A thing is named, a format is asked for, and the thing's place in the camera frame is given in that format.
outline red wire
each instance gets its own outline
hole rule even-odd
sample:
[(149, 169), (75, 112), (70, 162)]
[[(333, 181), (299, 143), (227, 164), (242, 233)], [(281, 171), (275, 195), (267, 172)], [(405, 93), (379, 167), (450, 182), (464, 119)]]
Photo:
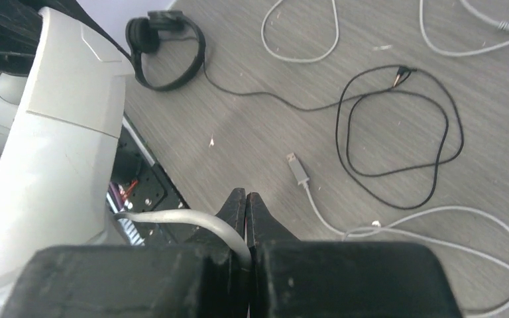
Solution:
[(137, 185), (137, 182), (138, 182), (137, 180), (133, 180), (132, 181), (131, 185), (128, 187), (128, 190), (126, 190), (126, 193), (124, 193), (124, 195), (123, 195), (124, 200), (128, 199), (128, 197), (130, 196), (133, 188)]

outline white plastic panel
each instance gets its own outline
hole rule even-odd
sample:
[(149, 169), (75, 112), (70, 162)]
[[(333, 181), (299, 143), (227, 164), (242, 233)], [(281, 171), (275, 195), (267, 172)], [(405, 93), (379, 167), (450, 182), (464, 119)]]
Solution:
[[(125, 97), (125, 78), (121, 75), (133, 74), (133, 67), (125, 57), (112, 62), (114, 54), (123, 56), (122, 53), (113, 51), (110, 42), (89, 36), (91, 32), (96, 34), (94, 30), (66, 15), (48, 13), (51, 11), (49, 8), (40, 11), (44, 25), (49, 27), (42, 29), (26, 87), (32, 94), (27, 103), (21, 103), (21, 111), (120, 137), (124, 104), (116, 101)], [(50, 24), (52, 17), (56, 22)], [(84, 41), (82, 28), (86, 29), (85, 36), (93, 40)], [(78, 45), (66, 45), (75, 42)], [(108, 62), (100, 62), (95, 52), (100, 52)], [(57, 67), (63, 61), (69, 61), (68, 68)]]
[(26, 82), (27, 78), (1, 73), (0, 98), (13, 105), (20, 104)]
[(40, 14), (36, 60), (0, 159), (0, 308), (37, 250), (127, 244), (105, 212), (105, 193), (133, 69), (98, 59), (79, 21)]

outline gray cable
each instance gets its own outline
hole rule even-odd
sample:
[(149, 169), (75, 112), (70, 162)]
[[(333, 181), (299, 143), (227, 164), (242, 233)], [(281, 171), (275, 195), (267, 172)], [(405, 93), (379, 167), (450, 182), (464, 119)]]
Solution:
[[(464, 8), (466, 8), (466, 10), (468, 10), (468, 12), (470, 12), (473, 16), (479, 18), (480, 20), (482, 20), (483, 22), (485, 22), (489, 25), (492, 25), (492, 26), (498, 28), (499, 30), (505, 30), (505, 31), (509, 32), (509, 21), (501, 21), (501, 22), (496, 21), (496, 20), (482, 14), (481, 12), (479, 12), (471, 4), (469, 4), (469, 2), (467, 2), (467, 0), (460, 0), (460, 2), (464, 6)], [(426, 42), (426, 45), (434, 52), (436, 52), (440, 55), (443, 55), (443, 56), (462, 58), (465, 56), (474, 56), (474, 55), (492, 52), (492, 51), (509, 46), (509, 40), (508, 40), (508, 41), (504, 41), (502, 43), (499, 43), (499, 44), (496, 44), (493, 46), (481, 48), (479, 50), (466, 51), (466, 52), (452, 52), (452, 51), (442, 50), (442, 49), (438, 48), (436, 45), (434, 45), (428, 38), (428, 35), (426, 34), (426, 30), (424, 27), (424, 0), (420, 0), (420, 3), (419, 3), (418, 20), (419, 20), (419, 25), (420, 25), (420, 32), (422, 34), (422, 38), (424, 39), (424, 42)]]
[[(321, 213), (319, 212), (319, 209), (317, 208), (317, 206), (315, 205), (315, 201), (313, 200), (313, 195), (311, 194), (311, 191), (310, 191), (310, 187), (309, 187), (309, 182), (308, 181), (305, 181), (303, 184), (303, 187), (308, 195), (308, 199), (311, 203), (311, 207), (313, 208), (313, 211), (315, 212), (315, 214), (317, 215), (317, 217), (319, 218), (319, 220), (321, 220), (321, 222), (331, 231), (333, 231), (335, 234), (338, 234), (338, 235), (343, 235), (343, 240), (349, 240), (349, 239), (361, 239), (361, 238), (365, 238), (365, 237), (371, 237), (372, 235), (376, 235), (376, 234), (379, 234), (379, 233), (394, 233), (394, 234), (398, 234), (398, 235), (404, 235), (404, 236), (407, 236), (407, 237), (412, 237), (414, 239), (419, 239), (419, 240), (423, 240), (425, 242), (429, 242), (429, 243), (432, 243), (432, 244), (438, 244), (438, 245), (441, 245), (441, 246), (446, 246), (446, 247), (450, 247), (450, 248), (454, 248), (454, 249), (457, 249), (457, 250), (460, 250), (462, 252), (466, 252), (466, 253), (469, 253), (469, 254), (472, 254), (472, 255), (475, 255), (475, 256), (478, 256), (478, 257), (481, 257), (482, 259), (484, 260), (488, 260), (489, 262), (493, 262), (507, 270), (509, 270), (509, 264), (505, 263), (504, 261), (502, 260), (499, 260), (489, 254), (486, 254), (486, 253), (483, 253), (483, 252), (480, 252), (478, 250), (474, 250), (472, 248), (469, 248), (469, 247), (466, 247), (466, 246), (463, 246), (463, 245), (460, 245), (460, 244), (455, 244), (455, 243), (452, 243), (452, 242), (447, 242), (445, 240), (438, 240), (436, 238), (431, 238), (431, 237), (426, 237), (426, 236), (423, 236), (423, 235), (419, 235), (419, 234), (416, 234), (416, 233), (413, 233), (413, 232), (409, 232), (409, 231), (403, 231), (403, 230), (400, 230), (400, 229), (393, 229), (395, 226), (397, 225), (400, 225), (406, 221), (410, 221), (412, 219), (417, 219), (418, 217), (423, 217), (425, 215), (429, 215), (429, 214), (432, 214), (432, 213), (440, 213), (440, 212), (445, 212), (445, 211), (460, 211), (460, 212), (467, 212), (467, 213), (473, 213), (473, 214), (476, 214), (476, 215), (479, 215), (481, 217), (484, 217), (486, 219), (489, 219), (493, 222), (495, 222), (496, 224), (500, 225), (504, 230), (506, 230), (506, 232), (508, 232), (509, 234), (509, 226), (504, 223), (503, 221), (501, 221), (500, 219), (488, 214), (487, 212), (484, 212), (484, 211), (481, 211), (479, 209), (475, 209), (475, 208), (472, 208), (472, 207), (464, 207), (464, 206), (460, 206), (460, 205), (449, 205), (449, 206), (444, 206), (444, 207), (435, 207), (433, 209), (428, 209), (426, 211), (422, 211), (422, 212), (418, 212), (418, 213), (415, 213), (413, 215), (409, 215), (407, 217), (404, 217), (396, 222), (393, 222), (385, 227), (359, 227), (359, 228), (356, 228), (356, 229), (351, 229), (351, 230), (348, 230), (348, 231), (342, 231), (336, 227), (334, 227), (333, 225), (329, 224), (324, 218), (323, 216), (321, 215)], [(497, 308), (494, 308), (494, 309), (491, 309), (491, 310), (488, 310), (484, 313), (475, 313), (475, 314), (468, 314), (466, 315), (467, 318), (485, 318), (485, 317), (492, 317), (492, 316), (495, 316), (495, 315), (498, 315), (500, 313), (502, 313), (503, 311), (506, 311), (507, 309), (509, 308), (509, 300), (506, 302), (506, 303), (503, 303), (502, 305), (498, 306)]]
[[(490, 25), (490, 26), (492, 26), (494, 28), (497, 28), (498, 30), (504, 30), (506, 32), (509, 32), (509, 21), (497, 21), (497, 20), (494, 20), (493, 18), (491, 18), (491, 17), (481, 13), (479, 10), (474, 8), (467, 0), (459, 0), (459, 1), (462, 4), (462, 6), (468, 12), (470, 12), (470, 14), (472, 14), (474, 17), (480, 19), (481, 21), (485, 22), (486, 24), (488, 24), (488, 25)], [(264, 37), (264, 30), (266, 28), (266, 22), (267, 22), (269, 16), (272, 14), (272, 12), (274, 12), (274, 10), (276, 10), (276, 8), (280, 4), (282, 4), (282, 2), (284, 2), (284, 0), (278, 0), (278, 2), (276, 2), (270, 8), (270, 10), (266, 13), (266, 15), (264, 16), (264, 19), (262, 20), (262, 26), (260, 28), (260, 37), (262, 38), (262, 44), (264, 45), (264, 48), (266, 49), (266, 51), (268, 53), (270, 53), (270, 55), (274, 56), (275, 58), (277, 58), (277, 59), (279, 59), (281, 61), (291, 62), (291, 63), (314, 63), (314, 62), (321, 61), (324, 58), (326, 58), (328, 55), (330, 55), (330, 53), (332, 53), (332, 51), (334, 51), (334, 49), (337, 47), (337, 44), (339, 42), (339, 34), (340, 34), (340, 31), (339, 31), (339, 16), (338, 16), (338, 13), (337, 13), (337, 6), (336, 6), (335, 0), (332, 0), (332, 3), (333, 3), (333, 14), (334, 14), (334, 17), (335, 17), (335, 32), (336, 32), (335, 42), (333, 43), (331, 48), (325, 54), (323, 54), (321, 56), (318, 56), (317, 58), (289, 58), (289, 57), (281, 56), (281, 55), (275, 53), (274, 51), (272, 51), (268, 47), (268, 44), (266, 43), (266, 38)], [(475, 55), (479, 55), (479, 54), (484, 54), (484, 53), (492, 52), (492, 51), (499, 50), (501, 48), (505, 48), (505, 47), (509, 46), (509, 40), (508, 40), (508, 41), (504, 41), (504, 42), (499, 43), (499, 44), (495, 44), (493, 46), (488, 46), (486, 48), (481, 48), (481, 49), (478, 49), (478, 50), (465, 51), (465, 52), (452, 52), (452, 51), (443, 50), (441, 48), (438, 48), (436, 45), (434, 45), (434, 43), (432, 43), (432, 41), (428, 38), (428, 35), (426, 34), (426, 29), (424, 27), (424, 0), (420, 0), (420, 2), (419, 2), (418, 20), (419, 20), (419, 25), (420, 25), (420, 33), (421, 33), (422, 38), (424, 39), (424, 42), (426, 43), (426, 45), (431, 50), (433, 50), (435, 53), (438, 53), (438, 54), (443, 55), (443, 56), (449, 56), (449, 57), (454, 57), (454, 58), (462, 58), (462, 57), (465, 57), (465, 56), (475, 56)]]
[(144, 213), (120, 212), (116, 219), (129, 219), (146, 223), (183, 223), (203, 227), (217, 235), (237, 255), (241, 269), (251, 271), (251, 252), (243, 238), (233, 227), (219, 217), (188, 209), (165, 210)]
[(335, 42), (333, 43), (331, 48), (329, 48), (329, 50), (327, 52), (325, 52), (325, 54), (323, 54), (321, 56), (318, 56), (317, 58), (289, 58), (289, 57), (281, 56), (281, 55), (275, 53), (274, 51), (272, 51), (268, 47), (268, 44), (266, 43), (266, 38), (264, 37), (264, 29), (266, 28), (266, 21), (268, 20), (269, 16), (272, 14), (272, 12), (274, 12), (274, 10), (280, 4), (282, 4), (282, 2), (284, 2), (284, 0), (278, 0), (278, 2), (276, 2), (270, 8), (270, 10), (268, 10), (266, 15), (264, 16), (264, 19), (262, 20), (262, 26), (260, 28), (260, 37), (262, 38), (262, 44), (264, 45), (264, 48), (266, 49), (266, 51), (268, 53), (270, 53), (270, 55), (274, 56), (275, 58), (277, 58), (277, 59), (279, 59), (281, 61), (291, 62), (291, 63), (306, 63), (307, 64), (307, 63), (318, 62), (318, 61), (321, 61), (324, 58), (326, 58), (337, 47), (337, 44), (339, 43), (339, 34), (340, 34), (340, 31), (339, 31), (339, 15), (337, 13), (337, 4), (336, 4), (335, 0), (331, 0), (331, 1), (333, 3), (333, 15), (335, 17), (335, 32), (336, 32), (336, 35), (335, 35)]
[[(110, 194), (106, 193), (106, 201), (108, 201), (108, 204), (110, 205), (110, 209), (112, 210), (112, 213), (120, 213), (121, 211), (125, 211), (124, 209), (118, 211), (116, 204), (114, 203), (114, 200), (112, 200), (112, 197), (110, 197)], [(118, 223), (122, 225), (122, 229), (124, 230), (124, 233), (128, 236), (128, 239), (130, 240), (130, 243), (135, 246), (142, 246), (145, 245), (145, 240), (141, 237), (139, 232), (137, 231), (137, 228), (135, 225), (133, 225), (132, 221), (128, 219), (118, 220)]]

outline gray wood-grain floor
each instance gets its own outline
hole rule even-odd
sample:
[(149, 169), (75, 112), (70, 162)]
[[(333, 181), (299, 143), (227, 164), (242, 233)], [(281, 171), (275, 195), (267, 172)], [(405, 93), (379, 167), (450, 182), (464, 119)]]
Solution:
[[(441, 167), (437, 191), (425, 208), (469, 205), (509, 224), (509, 48), (473, 58), (444, 58), (420, 36), (418, 1), (338, 0), (341, 39), (334, 53), (320, 63), (287, 64), (271, 57), (260, 41), (260, 22), (273, 3), (179, 0), (175, 8), (206, 34), (208, 72), (215, 81), (235, 91), (273, 91), (300, 107), (336, 101), (347, 80), (374, 66), (403, 63), (429, 70), (453, 94), (466, 140), (462, 155)], [(509, 19), (509, 1), (471, 3), (487, 15)], [(429, 35), (442, 48), (468, 50), (509, 38), (470, 16), (456, 0), (427, 0), (425, 17)], [(335, 35), (331, 3), (285, 1), (266, 29), (270, 46), (280, 54), (320, 55)], [(195, 45), (165, 44), (157, 57), (148, 59), (148, 76), (153, 82), (168, 81), (188, 65)], [(374, 49), (384, 45), (392, 47)], [(388, 72), (369, 76), (349, 93), (386, 87), (393, 77)], [(432, 83), (416, 76), (405, 87), (427, 93), (451, 113), (448, 100)], [(301, 113), (269, 97), (233, 97), (198, 76), (171, 93), (155, 93), (129, 80), (127, 113), (194, 209), (215, 212), (234, 187), (244, 187), (261, 193), (272, 214), (301, 239), (337, 239), (295, 183), (286, 163), (286, 155), (295, 152), (310, 174), (321, 212), (334, 225), (387, 224), (411, 213), (379, 203), (345, 174), (335, 153), (335, 109)], [(346, 119), (347, 111), (341, 120)], [(455, 116), (450, 120), (443, 156), (458, 145)], [(433, 160), (443, 130), (443, 118), (432, 106), (405, 97), (366, 101), (354, 121), (352, 158), (366, 172)], [(363, 181), (384, 198), (411, 205), (427, 195), (432, 175), (432, 169), (423, 169)], [(404, 228), (509, 262), (509, 237), (478, 217), (446, 213)], [(501, 268), (446, 248), (435, 252), (463, 308), (490, 307), (509, 297), (509, 273)]]

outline gold plug tip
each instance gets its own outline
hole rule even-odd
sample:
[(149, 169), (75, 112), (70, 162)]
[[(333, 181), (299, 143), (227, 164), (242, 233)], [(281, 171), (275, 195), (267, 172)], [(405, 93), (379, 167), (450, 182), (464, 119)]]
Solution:
[(395, 76), (395, 82), (393, 83), (393, 87), (397, 86), (397, 84), (399, 83), (399, 80), (401, 79), (401, 75), (398, 75)]

